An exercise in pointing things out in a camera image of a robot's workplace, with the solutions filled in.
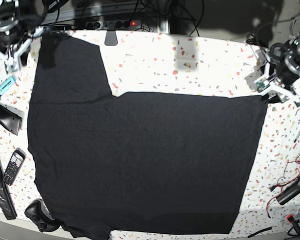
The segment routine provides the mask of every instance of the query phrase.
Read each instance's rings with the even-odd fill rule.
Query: white speckled tabletop
[[[161,92],[235,98],[258,94],[252,82],[259,75],[259,48],[244,43],[166,35],[117,31],[118,45],[105,46],[105,31],[71,31],[75,38],[100,46],[108,82],[114,96],[126,92]],[[26,160],[12,186],[9,187],[18,218],[28,220],[24,211],[40,194],[34,184],[35,163],[28,152],[27,117],[40,39],[31,45],[27,66],[16,73],[17,81],[1,98],[13,112],[23,117],[22,130],[18,136],[6,131],[0,125],[0,160],[3,170],[16,148],[27,153]],[[4,62],[0,57],[0,84],[7,78]],[[300,79],[295,82],[300,96]],[[294,143],[300,129],[300,110],[291,101],[269,104],[263,125],[254,164],[246,185],[240,212],[230,234],[168,235],[142,232],[113,231],[113,239],[224,239],[246,237],[251,233],[272,226],[268,233],[287,230],[285,217],[297,214],[300,208],[300,194],[286,205],[277,201],[269,207],[271,218],[266,212],[267,202],[280,193],[276,188],[270,192],[283,175],[287,161],[293,161],[300,153],[300,137]],[[285,180],[298,175],[298,165],[290,163]]]

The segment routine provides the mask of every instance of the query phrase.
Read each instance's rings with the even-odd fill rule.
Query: black fabric
[[[228,234],[266,110],[260,96],[114,97],[98,46],[49,35],[28,116],[35,184],[74,237]]]

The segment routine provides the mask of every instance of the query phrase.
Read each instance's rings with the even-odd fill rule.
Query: power strip
[[[85,23],[87,30],[124,30],[140,29],[140,20],[116,20],[116,21],[87,21]]]

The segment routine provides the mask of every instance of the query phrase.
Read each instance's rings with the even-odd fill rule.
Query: black feature phone
[[[9,186],[15,181],[26,156],[19,150],[15,150],[3,175],[3,181]]]

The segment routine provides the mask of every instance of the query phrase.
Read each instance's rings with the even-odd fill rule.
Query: black gamepad
[[[42,211],[43,204],[39,200],[34,200],[24,211],[24,214],[39,228],[41,233],[53,232],[60,227],[56,220],[47,217]]]

